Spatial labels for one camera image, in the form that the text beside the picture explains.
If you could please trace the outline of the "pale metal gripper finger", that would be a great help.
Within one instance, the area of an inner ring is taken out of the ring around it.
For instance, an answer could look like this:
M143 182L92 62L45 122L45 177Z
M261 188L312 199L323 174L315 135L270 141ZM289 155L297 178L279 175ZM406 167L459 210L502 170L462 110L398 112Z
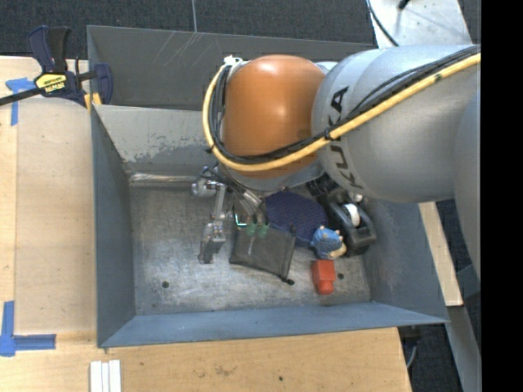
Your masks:
M210 239L204 239L200 243L198 254L199 263L202 265L212 264L216 254L216 244Z
M222 220L211 221L203 227L203 242L224 243L226 241L224 223Z

